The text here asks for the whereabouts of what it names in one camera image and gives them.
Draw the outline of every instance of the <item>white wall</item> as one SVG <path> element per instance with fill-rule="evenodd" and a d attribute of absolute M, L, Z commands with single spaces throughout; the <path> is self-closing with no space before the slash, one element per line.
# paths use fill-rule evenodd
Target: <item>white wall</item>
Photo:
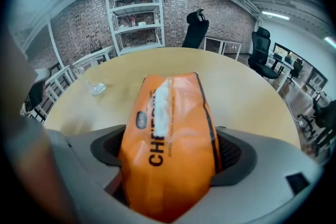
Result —
<path fill-rule="evenodd" d="M 278 43 L 308 61 L 327 78 L 323 90 L 332 100 L 336 99 L 336 49 L 303 29 L 278 20 L 265 19 L 262 25 L 271 34 L 270 50 Z"/>

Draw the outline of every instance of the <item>black stripe on bag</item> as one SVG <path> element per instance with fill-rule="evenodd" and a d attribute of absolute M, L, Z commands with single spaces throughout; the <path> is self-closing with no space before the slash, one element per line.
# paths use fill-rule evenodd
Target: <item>black stripe on bag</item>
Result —
<path fill-rule="evenodd" d="M 213 151 L 213 154 L 214 154 L 214 161 L 215 161 L 215 171 L 216 171 L 216 174 L 217 174 L 217 173 L 219 173 L 219 163 L 218 163 L 218 156 L 217 156 L 217 149 L 216 149 L 216 140 L 215 140 L 214 128 L 212 126 L 212 122 L 211 122 L 211 119 L 210 119 L 210 114 L 209 114 L 208 110 L 205 107 L 205 102 L 206 101 L 205 101 L 205 95 L 204 95 L 204 91 L 203 91 L 203 88 L 202 88 L 202 85 L 201 85 L 201 81 L 199 80 L 198 74 L 197 73 L 195 73 L 195 74 L 196 74 L 198 85 L 199 85 L 199 88 L 201 90 L 201 94 L 202 94 L 202 98 L 203 98 L 203 108 L 205 110 L 206 120 L 208 121 L 208 124 L 209 124 L 211 145 L 212 145 L 212 151 Z"/>

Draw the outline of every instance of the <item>glass base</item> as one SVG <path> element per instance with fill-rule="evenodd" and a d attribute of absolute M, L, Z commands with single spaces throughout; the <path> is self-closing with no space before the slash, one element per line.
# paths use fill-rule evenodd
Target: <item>glass base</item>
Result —
<path fill-rule="evenodd" d="M 105 85 L 103 83 L 100 83 L 94 87 L 92 87 L 92 95 L 98 95 L 99 93 L 103 92 L 105 90 Z"/>

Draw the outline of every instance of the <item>brick wall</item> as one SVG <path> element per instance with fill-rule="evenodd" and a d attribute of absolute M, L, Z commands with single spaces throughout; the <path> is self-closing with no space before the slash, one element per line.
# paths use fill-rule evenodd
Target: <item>brick wall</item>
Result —
<path fill-rule="evenodd" d="M 187 32 L 186 17 L 190 12 L 204 8 L 209 20 L 208 35 L 227 37 L 243 43 L 241 53 L 249 53 L 251 32 L 255 19 L 230 0 L 164 0 L 164 35 L 167 47 L 181 46 Z M 132 16 L 124 16 L 119 25 L 131 25 Z M 150 14 L 138 14 L 136 23 L 153 23 Z M 65 65 L 69 65 L 90 52 L 90 44 L 98 40 L 103 47 L 113 45 L 107 19 L 105 0 L 77 0 L 51 20 L 56 46 Z M 137 45 L 155 41 L 155 30 L 146 29 L 122 34 L 123 44 Z M 36 68 L 49 67 L 57 62 L 48 31 L 44 29 L 33 40 L 28 61 Z M 207 43 L 207 48 L 219 44 Z M 235 52 L 227 46 L 226 53 Z"/>

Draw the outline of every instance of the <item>oval logo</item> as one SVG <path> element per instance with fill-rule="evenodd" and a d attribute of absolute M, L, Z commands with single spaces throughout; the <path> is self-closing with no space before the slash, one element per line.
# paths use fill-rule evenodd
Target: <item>oval logo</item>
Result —
<path fill-rule="evenodd" d="M 147 126 L 147 114 L 143 111 L 139 111 L 137 113 L 135 124 L 139 129 L 145 129 Z"/>

